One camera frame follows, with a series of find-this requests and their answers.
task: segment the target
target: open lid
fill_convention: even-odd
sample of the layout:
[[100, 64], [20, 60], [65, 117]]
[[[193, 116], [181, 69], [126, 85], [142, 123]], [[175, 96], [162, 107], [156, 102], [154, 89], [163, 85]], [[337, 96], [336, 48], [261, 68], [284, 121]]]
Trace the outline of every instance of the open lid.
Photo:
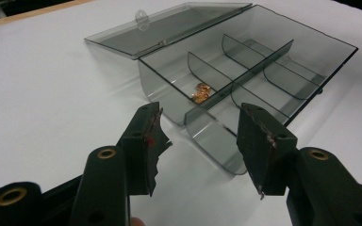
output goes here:
[[186, 3], [151, 16], [143, 10], [134, 22], [86, 38], [121, 56], [137, 59], [240, 14], [252, 4]]

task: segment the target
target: box lid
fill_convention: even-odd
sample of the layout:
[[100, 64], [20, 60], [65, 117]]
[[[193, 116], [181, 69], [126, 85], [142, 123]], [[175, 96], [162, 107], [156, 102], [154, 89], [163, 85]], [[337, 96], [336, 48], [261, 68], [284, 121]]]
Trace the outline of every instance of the box lid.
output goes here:
[[87, 37], [86, 41], [121, 56], [137, 59], [238, 15], [251, 5], [186, 3], [151, 16], [139, 10], [134, 22]]

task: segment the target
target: white table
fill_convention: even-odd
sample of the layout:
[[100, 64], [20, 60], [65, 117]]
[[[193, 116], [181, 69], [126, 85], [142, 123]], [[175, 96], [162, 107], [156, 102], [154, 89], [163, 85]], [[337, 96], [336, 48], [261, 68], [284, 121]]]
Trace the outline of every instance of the white table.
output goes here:
[[[299, 148], [334, 153], [362, 184], [362, 11], [328, 0], [252, 1], [359, 51], [288, 129]], [[96, 0], [0, 25], [0, 186], [38, 183], [42, 191], [82, 173], [88, 154], [113, 145], [148, 103], [137, 63], [83, 39], [183, 3]], [[184, 128], [166, 118], [173, 141], [160, 157], [152, 198], [132, 197], [146, 225], [290, 225], [286, 197], [260, 201], [248, 175], [213, 164]]]

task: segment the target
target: white surface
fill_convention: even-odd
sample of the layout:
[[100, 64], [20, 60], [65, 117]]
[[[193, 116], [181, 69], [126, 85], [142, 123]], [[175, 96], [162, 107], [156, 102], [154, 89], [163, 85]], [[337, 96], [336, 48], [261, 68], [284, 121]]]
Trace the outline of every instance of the white surface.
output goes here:
[[[362, 184], [362, 11], [332, 1], [252, 1], [359, 51], [290, 125], [299, 147], [334, 153]], [[83, 39], [180, 0], [96, 0], [0, 25], [0, 186], [46, 191], [82, 173], [89, 152], [111, 145], [147, 99], [135, 61]], [[249, 176], [223, 172], [162, 119], [174, 145], [160, 157], [153, 198], [133, 197], [146, 225], [290, 225], [285, 197], [260, 201]]]

